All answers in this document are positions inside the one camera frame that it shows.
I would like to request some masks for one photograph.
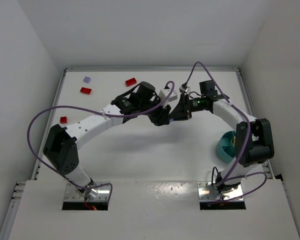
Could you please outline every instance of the purple block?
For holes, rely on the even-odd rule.
[[[91,78],[90,77],[88,77],[88,76],[86,76],[84,79],[83,79],[83,81],[85,82],[85,83],[90,83],[90,81],[91,81]]]

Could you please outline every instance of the white table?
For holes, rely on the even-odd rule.
[[[101,110],[127,91],[125,80],[149,82],[157,91],[172,80],[178,90],[188,75],[177,70],[68,71],[56,104]],[[232,102],[245,110],[237,73],[214,71],[212,75]],[[85,76],[91,77],[90,83],[83,82]],[[199,92],[199,82],[206,80],[205,72],[195,72],[191,90]],[[91,88],[92,93],[80,93],[81,87]],[[58,109],[47,127],[59,123],[62,116],[71,124],[88,115]],[[279,180],[268,180],[247,196],[246,210],[200,210],[197,181],[210,179],[213,166],[219,170],[226,166],[216,156],[216,144],[230,130],[207,111],[166,126],[156,127],[140,116],[113,127],[79,151],[80,162],[93,180],[113,184],[108,211],[62,211],[66,182],[43,166],[38,179],[25,186],[9,239],[299,239]],[[262,180],[263,176],[243,180],[243,191]]]

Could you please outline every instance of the black bracket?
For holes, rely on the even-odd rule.
[[[252,164],[262,164],[275,155],[274,143],[270,122],[266,118],[256,119],[250,122],[251,132],[248,136],[248,142],[240,158],[239,163],[245,168]],[[248,123],[241,122],[236,126],[235,134],[235,156],[238,157],[241,147],[243,146],[248,131]],[[253,141],[252,135],[258,137]]]
[[[51,127],[45,141],[43,154],[62,176],[71,173],[79,165],[76,138],[70,137],[66,127]]]

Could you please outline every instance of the white wall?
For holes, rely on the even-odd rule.
[[[0,0],[0,230],[16,181],[31,177],[31,118],[51,106],[58,73],[17,0]],[[39,149],[47,116],[33,128]]]
[[[241,66],[273,0],[18,0],[54,62]]]
[[[258,117],[271,121],[275,155],[300,234],[300,0],[278,0],[243,75]]]

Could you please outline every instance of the teal container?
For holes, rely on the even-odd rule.
[[[226,164],[229,164],[235,157],[235,137],[235,131],[228,131],[216,145],[216,154]]]

